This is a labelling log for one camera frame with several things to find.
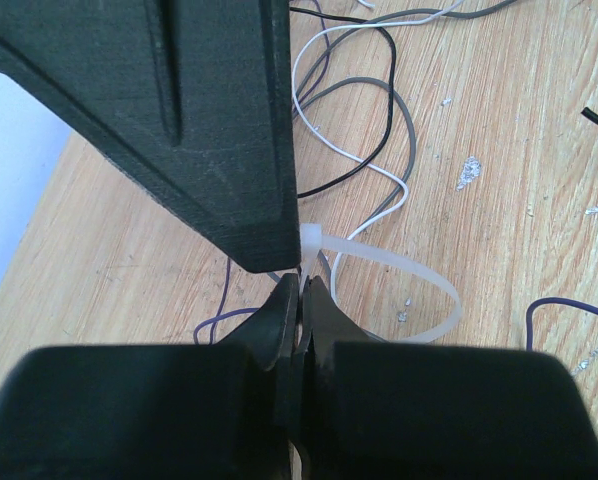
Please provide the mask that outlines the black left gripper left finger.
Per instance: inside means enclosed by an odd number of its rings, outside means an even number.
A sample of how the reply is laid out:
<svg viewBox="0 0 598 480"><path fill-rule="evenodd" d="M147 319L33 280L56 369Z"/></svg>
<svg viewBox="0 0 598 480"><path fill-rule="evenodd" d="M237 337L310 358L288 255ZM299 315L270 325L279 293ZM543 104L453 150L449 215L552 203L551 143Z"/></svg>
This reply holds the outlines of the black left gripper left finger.
<svg viewBox="0 0 598 480"><path fill-rule="evenodd" d="M275 365L299 281L214 345L32 350L0 387L0 479L288 479Z"/></svg>

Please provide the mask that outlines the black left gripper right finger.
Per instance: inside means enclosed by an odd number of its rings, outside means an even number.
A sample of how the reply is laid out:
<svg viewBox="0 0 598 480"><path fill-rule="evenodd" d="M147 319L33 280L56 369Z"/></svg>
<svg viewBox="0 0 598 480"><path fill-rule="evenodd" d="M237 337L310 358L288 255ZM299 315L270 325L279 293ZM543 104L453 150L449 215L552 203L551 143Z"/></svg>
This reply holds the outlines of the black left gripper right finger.
<svg viewBox="0 0 598 480"><path fill-rule="evenodd" d="M554 357L379 342L305 287L307 479L598 479L598 438Z"/></svg>

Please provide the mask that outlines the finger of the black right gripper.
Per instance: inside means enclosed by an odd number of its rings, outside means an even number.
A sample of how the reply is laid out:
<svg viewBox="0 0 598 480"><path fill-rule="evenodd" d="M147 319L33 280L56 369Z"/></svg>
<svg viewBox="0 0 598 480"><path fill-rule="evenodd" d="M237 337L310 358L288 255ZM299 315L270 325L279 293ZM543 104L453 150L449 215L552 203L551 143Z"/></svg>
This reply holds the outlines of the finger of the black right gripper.
<svg viewBox="0 0 598 480"><path fill-rule="evenodd" d="M300 262L285 1L0 1L0 73L245 270Z"/></svg>

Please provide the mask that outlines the white zip tie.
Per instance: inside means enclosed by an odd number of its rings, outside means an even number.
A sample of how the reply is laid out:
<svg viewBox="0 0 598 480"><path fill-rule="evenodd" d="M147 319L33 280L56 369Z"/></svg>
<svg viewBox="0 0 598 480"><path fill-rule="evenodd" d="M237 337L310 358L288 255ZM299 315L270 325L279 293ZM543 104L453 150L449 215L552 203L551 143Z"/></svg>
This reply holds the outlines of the white zip tie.
<svg viewBox="0 0 598 480"><path fill-rule="evenodd" d="M343 255L349 255L388 267L394 267L405 273L417 276L438 287L454 300L454 308L445 320L422 333L400 340L400 343L426 344L433 342L454 329L463 315L459 294L450 281L434 270L415 262L406 256L375 246L359 243L351 239L323 234L322 227L319 224L312 223L303 223L300 225L300 245L302 269L300 280L301 287L305 285L308 274L311 272L319 251L331 250Z"/></svg>

